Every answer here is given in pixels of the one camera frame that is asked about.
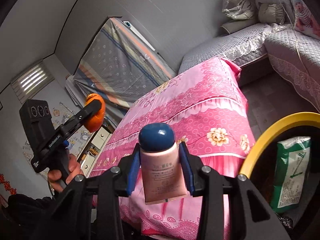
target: orange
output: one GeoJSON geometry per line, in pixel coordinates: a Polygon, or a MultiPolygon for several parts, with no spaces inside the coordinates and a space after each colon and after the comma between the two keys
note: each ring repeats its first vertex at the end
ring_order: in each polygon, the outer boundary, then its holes
{"type": "Polygon", "coordinates": [[[91,101],[93,101],[95,99],[97,99],[101,102],[101,108],[93,117],[91,117],[84,124],[84,127],[86,127],[89,130],[89,132],[95,132],[101,127],[101,125],[103,123],[103,119],[104,119],[104,113],[106,110],[106,104],[105,104],[102,96],[100,96],[98,94],[88,95],[84,105],[86,106],[87,104],[89,104],[91,101]]]}

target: yellow bucket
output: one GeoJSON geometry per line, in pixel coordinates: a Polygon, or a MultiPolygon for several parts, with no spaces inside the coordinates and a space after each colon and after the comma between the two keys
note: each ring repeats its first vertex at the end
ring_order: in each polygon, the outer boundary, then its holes
{"type": "MultiPolygon", "coordinates": [[[[273,193],[277,142],[295,136],[311,137],[310,172],[320,173],[320,114],[309,112],[291,114],[270,126],[252,147],[241,167],[240,174],[250,178],[267,202],[273,193]]],[[[293,232],[296,236],[306,237],[302,239],[313,239],[309,236],[320,234],[319,219],[320,184],[293,232]]]]}
{"type": "Polygon", "coordinates": [[[241,167],[240,174],[251,177],[262,153],[276,142],[295,136],[311,136],[312,144],[320,140],[320,114],[301,112],[288,115],[271,125],[256,141],[241,167]]]}

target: finger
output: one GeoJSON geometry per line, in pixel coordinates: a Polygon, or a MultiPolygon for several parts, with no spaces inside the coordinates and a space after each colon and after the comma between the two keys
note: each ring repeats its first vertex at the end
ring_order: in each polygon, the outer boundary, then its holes
{"type": "Polygon", "coordinates": [[[73,172],[79,163],[77,162],[77,159],[73,154],[69,154],[68,158],[69,158],[69,165],[68,165],[69,171],[73,172]]]}
{"type": "Polygon", "coordinates": [[[78,174],[83,174],[80,163],[77,163],[76,168],[69,174],[69,176],[66,179],[66,183],[69,184],[70,181],[72,181],[73,178],[78,174]]]}
{"type": "Polygon", "coordinates": [[[61,171],[59,170],[52,170],[48,172],[48,180],[49,182],[54,183],[55,181],[61,179],[61,171]]]}
{"type": "Polygon", "coordinates": [[[56,181],[61,178],[61,171],[52,170],[48,172],[48,181],[51,187],[58,192],[62,192],[63,188],[56,181]]]}
{"type": "Polygon", "coordinates": [[[49,183],[50,183],[51,187],[52,187],[55,191],[57,191],[57,192],[62,192],[62,191],[63,191],[63,188],[61,187],[61,185],[60,185],[59,183],[57,183],[57,182],[50,182],[50,181],[49,181],[49,183]]]}

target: window blind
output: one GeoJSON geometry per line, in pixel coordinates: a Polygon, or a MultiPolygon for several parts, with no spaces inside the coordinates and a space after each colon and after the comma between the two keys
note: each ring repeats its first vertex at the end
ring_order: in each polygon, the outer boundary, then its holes
{"type": "Polygon", "coordinates": [[[54,80],[54,77],[47,70],[44,62],[40,61],[14,78],[11,81],[11,86],[19,101],[23,104],[52,80],[54,80]]]}

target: screw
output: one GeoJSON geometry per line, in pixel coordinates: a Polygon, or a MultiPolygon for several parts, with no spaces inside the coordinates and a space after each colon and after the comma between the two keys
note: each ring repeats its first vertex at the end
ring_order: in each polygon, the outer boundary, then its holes
{"type": "Polygon", "coordinates": [[[243,174],[239,174],[237,177],[241,181],[245,181],[247,179],[246,175],[243,175],[243,174]]]}
{"type": "Polygon", "coordinates": [[[201,171],[204,173],[209,173],[211,171],[211,168],[209,166],[202,166],[201,171]]]}
{"type": "Polygon", "coordinates": [[[110,169],[110,171],[111,171],[112,173],[119,173],[119,172],[120,172],[120,168],[119,168],[118,166],[113,166],[113,167],[110,169]]]}
{"type": "Polygon", "coordinates": [[[81,182],[84,180],[84,176],[82,174],[78,174],[75,176],[75,181],[81,182]]]}

